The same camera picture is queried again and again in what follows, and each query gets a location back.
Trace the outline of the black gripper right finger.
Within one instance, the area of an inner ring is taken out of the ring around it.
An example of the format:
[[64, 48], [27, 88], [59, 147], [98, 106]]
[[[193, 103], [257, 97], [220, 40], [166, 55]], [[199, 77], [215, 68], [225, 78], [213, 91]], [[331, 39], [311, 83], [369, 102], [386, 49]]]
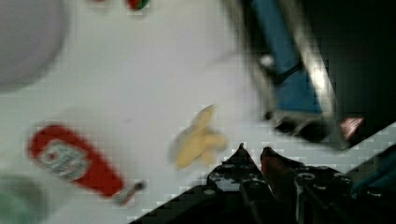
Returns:
[[271, 147], [261, 154], [262, 173], [277, 201], [297, 224], [354, 224], [348, 208], [352, 180], [328, 166], [308, 166], [281, 156]]

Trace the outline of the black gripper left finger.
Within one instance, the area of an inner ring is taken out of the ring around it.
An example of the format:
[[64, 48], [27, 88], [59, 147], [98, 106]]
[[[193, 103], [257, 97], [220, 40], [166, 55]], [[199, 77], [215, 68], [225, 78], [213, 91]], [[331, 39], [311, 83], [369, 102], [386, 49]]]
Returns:
[[206, 183], [221, 192], [219, 214], [227, 224], [275, 224], [274, 197], [244, 143], [208, 175]]

